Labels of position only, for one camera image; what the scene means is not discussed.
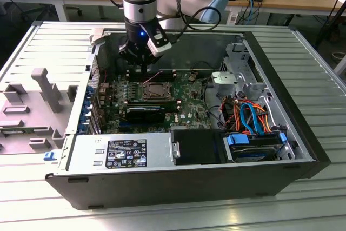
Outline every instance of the robotic arm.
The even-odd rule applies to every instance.
[[[200,8],[210,6],[224,10],[228,0],[123,0],[127,41],[119,49],[119,54],[132,65],[140,65],[142,73],[154,64],[172,47],[162,29],[157,14],[172,16],[181,11],[191,16]],[[214,10],[204,10],[196,16],[200,21],[216,23],[218,14]]]

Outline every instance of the motherboard chip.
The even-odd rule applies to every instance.
[[[148,93],[150,97],[164,97],[165,91],[163,88],[163,84],[161,83],[150,84]]]
[[[143,85],[143,99],[171,100],[171,88],[169,82],[148,82]]]

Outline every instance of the warning label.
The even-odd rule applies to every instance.
[[[146,167],[147,159],[146,139],[108,142],[106,158],[108,169]]]

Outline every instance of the aluminum extrusion table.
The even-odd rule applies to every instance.
[[[33,25],[0,72],[0,91],[20,81],[38,89],[33,66],[58,68],[59,88],[79,83],[91,52],[92,28],[123,23],[44,22]],[[218,27],[239,31],[244,27]],[[344,230],[346,225],[346,87],[297,31],[252,31],[332,160],[313,179],[298,180],[275,197],[132,208],[76,210],[44,181],[43,154],[0,156],[1,230]]]

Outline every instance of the motherboard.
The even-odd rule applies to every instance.
[[[129,74],[115,75],[99,88],[102,133],[210,128],[209,112],[201,98],[203,80],[190,71],[162,73],[149,81],[129,77]]]

